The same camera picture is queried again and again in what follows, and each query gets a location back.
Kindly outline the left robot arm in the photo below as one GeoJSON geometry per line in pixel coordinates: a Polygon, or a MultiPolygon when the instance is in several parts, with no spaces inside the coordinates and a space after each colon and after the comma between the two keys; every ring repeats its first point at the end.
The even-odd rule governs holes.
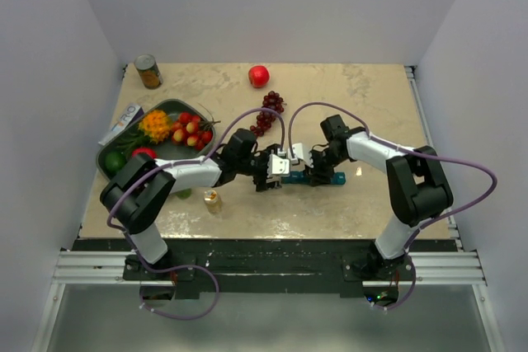
{"type": "Polygon", "coordinates": [[[275,180],[290,173],[290,159],[279,144],[256,151],[257,137],[238,129],[219,151],[192,159],[154,160],[146,154],[130,159],[100,195],[117,226],[143,258],[141,268],[151,279],[165,278],[171,269],[169,248],[155,220],[171,194],[215,188],[236,176],[250,176],[256,191],[278,186],[275,180]]]}

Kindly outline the teal weekly pill organizer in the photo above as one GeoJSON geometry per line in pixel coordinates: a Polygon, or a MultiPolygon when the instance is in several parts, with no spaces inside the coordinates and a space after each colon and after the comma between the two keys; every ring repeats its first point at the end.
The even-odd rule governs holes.
{"type": "Polygon", "coordinates": [[[343,172],[335,172],[332,176],[318,176],[308,174],[306,171],[292,171],[288,176],[282,177],[280,182],[284,185],[345,185],[346,176],[343,172]]]}

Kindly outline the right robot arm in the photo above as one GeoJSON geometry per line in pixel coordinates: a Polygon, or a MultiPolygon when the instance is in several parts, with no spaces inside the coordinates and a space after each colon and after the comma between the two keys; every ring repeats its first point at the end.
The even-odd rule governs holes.
{"type": "Polygon", "coordinates": [[[304,169],[309,185],[329,185],[335,167],[345,161],[365,162],[387,176],[393,215],[365,258],[351,264],[360,279],[385,280],[404,262],[409,239],[418,234],[419,227],[453,204],[446,174],[430,146],[402,153],[393,143],[367,134],[363,127],[347,127],[340,115],[326,118],[320,126],[327,146],[310,151],[312,165],[304,169]]]}

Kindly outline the clear pill bottle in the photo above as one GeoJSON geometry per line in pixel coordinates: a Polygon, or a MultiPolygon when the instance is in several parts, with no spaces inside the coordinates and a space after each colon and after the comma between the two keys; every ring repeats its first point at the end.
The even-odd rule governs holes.
{"type": "Polygon", "coordinates": [[[204,192],[204,203],[210,214],[219,214],[223,208],[223,201],[216,190],[209,189],[204,192]]]}

